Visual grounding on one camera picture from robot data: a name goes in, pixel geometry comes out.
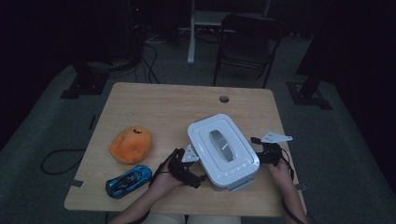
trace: black chair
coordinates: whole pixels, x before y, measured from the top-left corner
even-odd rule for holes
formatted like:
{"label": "black chair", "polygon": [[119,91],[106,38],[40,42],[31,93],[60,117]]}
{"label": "black chair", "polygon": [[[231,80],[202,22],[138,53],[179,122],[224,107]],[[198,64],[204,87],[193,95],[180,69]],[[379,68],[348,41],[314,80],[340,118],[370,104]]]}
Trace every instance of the black chair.
{"label": "black chair", "polygon": [[226,16],[220,27],[220,44],[213,86],[222,64],[265,68],[262,87],[265,88],[276,56],[276,49],[285,35],[286,27],[278,20],[253,17],[243,13]]}

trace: toy car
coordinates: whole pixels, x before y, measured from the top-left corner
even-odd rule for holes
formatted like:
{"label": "toy car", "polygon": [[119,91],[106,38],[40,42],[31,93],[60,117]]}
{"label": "toy car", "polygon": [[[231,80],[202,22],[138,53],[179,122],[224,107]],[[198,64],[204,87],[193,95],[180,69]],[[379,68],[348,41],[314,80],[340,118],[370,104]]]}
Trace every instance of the toy car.
{"label": "toy car", "polygon": [[138,165],[119,177],[107,180],[106,192],[108,196],[120,199],[149,182],[151,176],[151,170],[147,166]]}

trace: wooden table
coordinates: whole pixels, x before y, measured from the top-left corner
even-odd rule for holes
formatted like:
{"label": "wooden table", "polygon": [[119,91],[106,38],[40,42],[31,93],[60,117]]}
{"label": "wooden table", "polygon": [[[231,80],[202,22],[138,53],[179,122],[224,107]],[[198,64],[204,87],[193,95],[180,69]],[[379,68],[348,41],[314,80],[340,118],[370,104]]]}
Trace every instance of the wooden table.
{"label": "wooden table", "polygon": [[[222,103],[220,96],[227,96],[230,101]],[[134,167],[117,162],[107,150],[121,130],[135,125],[151,130],[153,149],[140,164],[147,165],[154,173],[175,148],[186,148],[191,143],[187,128],[192,122],[219,113],[230,116],[246,139],[263,137],[269,131],[284,133],[274,96],[269,90],[115,84],[75,177],[84,183],[80,188],[71,186],[64,206],[71,210],[122,211],[146,191],[148,185],[119,200],[106,195],[106,181]],[[287,143],[280,145],[289,151]],[[262,150],[261,146],[252,146],[256,151]],[[191,171],[197,175],[204,174],[199,162],[191,167]],[[198,189],[180,186],[158,201],[151,212],[282,216],[281,195],[265,166],[260,167],[254,177],[253,184],[234,192],[213,190],[209,179]]]}

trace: gray carpet floor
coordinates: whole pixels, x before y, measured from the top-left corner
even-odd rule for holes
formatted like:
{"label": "gray carpet floor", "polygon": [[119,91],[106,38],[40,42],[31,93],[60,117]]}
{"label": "gray carpet floor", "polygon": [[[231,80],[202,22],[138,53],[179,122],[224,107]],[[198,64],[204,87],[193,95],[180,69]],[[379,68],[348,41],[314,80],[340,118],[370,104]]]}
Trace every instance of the gray carpet floor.
{"label": "gray carpet floor", "polygon": [[[153,65],[163,84],[210,86],[218,45],[213,35],[201,34],[195,64],[187,64],[189,39],[181,35],[178,45],[165,39],[149,41],[157,50]],[[396,223],[396,198],[381,175],[370,150],[340,100],[336,88],[320,83],[319,90],[333,110],[314,105],[295,105],[286,82],[303,82],[296,69],[310,40],[288,36],[279,47],[267,89],[273,91],[289,142],[297,175],[307,186],[303,192],[311,223]],[[154,50],[145,48],[148,63]],[[100,69],[107,66],[92,63]],[[56,75],[21,127],[0,154],[0,223],[106,223],[105,212],[69,211],[64,199],[77,167],[62,175],[46,175],[40,163],[53,150],[85,148],[97,118],[116,82],[147,82],[148,68],[110,74],[102,95],[60,99],[76,73],[72,66]],[[218,85],[260,88],[258,71],[224,67]],[[60,171],[74,164],[83,152],[61,153],[46,163]],[[279,217],[243,217],[244,224],[283,223]]]}

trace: orange toy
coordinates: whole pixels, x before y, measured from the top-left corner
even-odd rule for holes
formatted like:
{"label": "orange toy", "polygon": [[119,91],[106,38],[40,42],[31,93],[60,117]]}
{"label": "orange toy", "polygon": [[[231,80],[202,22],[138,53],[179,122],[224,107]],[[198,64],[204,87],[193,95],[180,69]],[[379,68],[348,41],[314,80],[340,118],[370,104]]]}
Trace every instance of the orange toy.
{"label": "orange toy", "polygon": [[151,133],[144,127],[134,126],[117,134],[108,146],[111,155],[125,164],[142,161],[152,147]]}

